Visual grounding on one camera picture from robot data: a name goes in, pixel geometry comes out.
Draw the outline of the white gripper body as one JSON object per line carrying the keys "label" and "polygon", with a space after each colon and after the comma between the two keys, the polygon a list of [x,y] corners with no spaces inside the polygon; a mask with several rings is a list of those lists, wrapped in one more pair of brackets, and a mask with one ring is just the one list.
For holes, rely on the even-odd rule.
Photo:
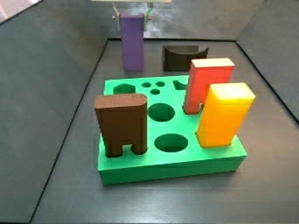
{"label": "white gripper body", "polygon": [[93,2],[117,2],[117,3],[158,3],[170,4],[174,0],[91,0]]}

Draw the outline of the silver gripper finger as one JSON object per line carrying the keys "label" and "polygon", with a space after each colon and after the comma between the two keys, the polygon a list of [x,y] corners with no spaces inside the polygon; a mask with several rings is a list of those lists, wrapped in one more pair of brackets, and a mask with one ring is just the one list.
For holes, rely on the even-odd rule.
{"label": "silver gripper finger", "polygon": [[117,26],[118,26],[118,29],[121,30],[121,20],[119,20],[121,12],[118,10],[117,2],[113,2],[111,5],[113,5],[114,12],[115,12],[115,16],[113,18],[117,20]]}
{"label": "silver gripper finger", "polygon": [[147,31],[147,23],[153,19],[151,14],[154,10],[154,3],[147,3],[147,10],[145,12],[145,32]]}

